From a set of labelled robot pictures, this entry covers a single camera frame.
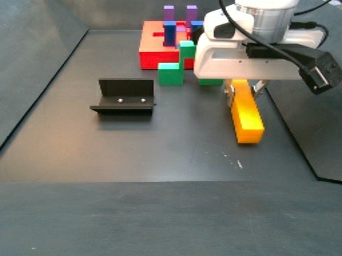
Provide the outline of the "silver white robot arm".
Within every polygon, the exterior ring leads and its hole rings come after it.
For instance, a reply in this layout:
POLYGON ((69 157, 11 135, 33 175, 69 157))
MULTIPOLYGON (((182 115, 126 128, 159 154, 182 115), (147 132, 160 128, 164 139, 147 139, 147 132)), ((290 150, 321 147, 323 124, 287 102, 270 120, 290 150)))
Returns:
POLYGON ((318 48, 325 33, 290 28, 299 0, 235 0, 206 14, 196 41, 194 73, 199 79, 298 80, 299 61, 290 55, 252 57, 247 46, 318 48))

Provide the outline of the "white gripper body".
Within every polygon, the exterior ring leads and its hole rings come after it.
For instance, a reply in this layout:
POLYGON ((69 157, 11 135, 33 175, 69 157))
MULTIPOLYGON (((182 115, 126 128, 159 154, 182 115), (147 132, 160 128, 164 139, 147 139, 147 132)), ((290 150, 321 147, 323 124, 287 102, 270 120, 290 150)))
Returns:
MULTIPOLYGON (((290 28, 294 8, 227 8, 238 25, 267 43, 299 44, 315 49, 323 38, 317 28, 290 28)), ((251 59, 252 41, 228 22, 220 9, 204 16, 196 43, 194 72, 200 79, 298 80, 299 68, 283 59, 251 59)))

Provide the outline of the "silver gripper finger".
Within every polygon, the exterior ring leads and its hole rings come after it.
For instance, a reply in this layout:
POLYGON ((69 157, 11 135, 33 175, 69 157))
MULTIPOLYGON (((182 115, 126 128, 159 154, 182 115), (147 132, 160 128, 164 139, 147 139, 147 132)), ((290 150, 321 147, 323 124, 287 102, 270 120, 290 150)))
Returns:
POLYGON ((227 98, 227 106, 231 108, 235 97, 235 88, 232 85, 232 80, 224 80, 224 94, 227 98))
POLYGON ((258 97, 262 95, 263 90, 267 86, 268 81, 267 80, 259 80, 256 84, 252 86, 252 96, 258 97))

